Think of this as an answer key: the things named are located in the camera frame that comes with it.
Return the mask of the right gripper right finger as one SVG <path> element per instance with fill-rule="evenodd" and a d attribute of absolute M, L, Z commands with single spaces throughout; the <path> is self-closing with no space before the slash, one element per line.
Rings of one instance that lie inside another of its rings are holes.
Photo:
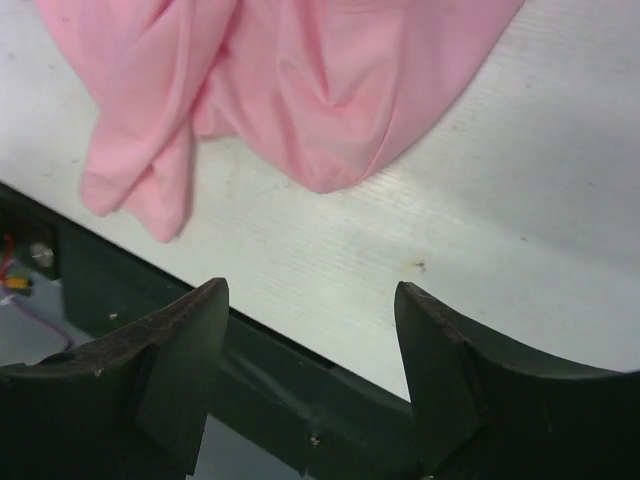
<path fill-rule="evenodd" d="M 409 282 L 394 312 L 428 477 L 638 477 L 637 372 L 540 351 Z"/>

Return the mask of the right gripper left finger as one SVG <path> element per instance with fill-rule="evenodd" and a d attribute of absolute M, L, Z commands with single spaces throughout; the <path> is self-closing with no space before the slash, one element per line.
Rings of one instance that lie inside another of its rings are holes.
<path fill-rule="evenodd" d="M 192 475 L 228 317 L 228 284 L 214 278 L 70 351 L 4 366 L 2 477 Z"/>

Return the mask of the pink t shirt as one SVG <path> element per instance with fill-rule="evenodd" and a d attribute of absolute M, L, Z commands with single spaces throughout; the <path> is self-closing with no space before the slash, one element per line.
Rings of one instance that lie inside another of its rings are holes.
<path fill-rule="evenodd" d="M 98 107 L 81 178 L 95 215 L 183 228 L 192 149 L 237 136 L 317 193 L 359 183 L 439 120 L 517 1 L 41 1 Z"/>

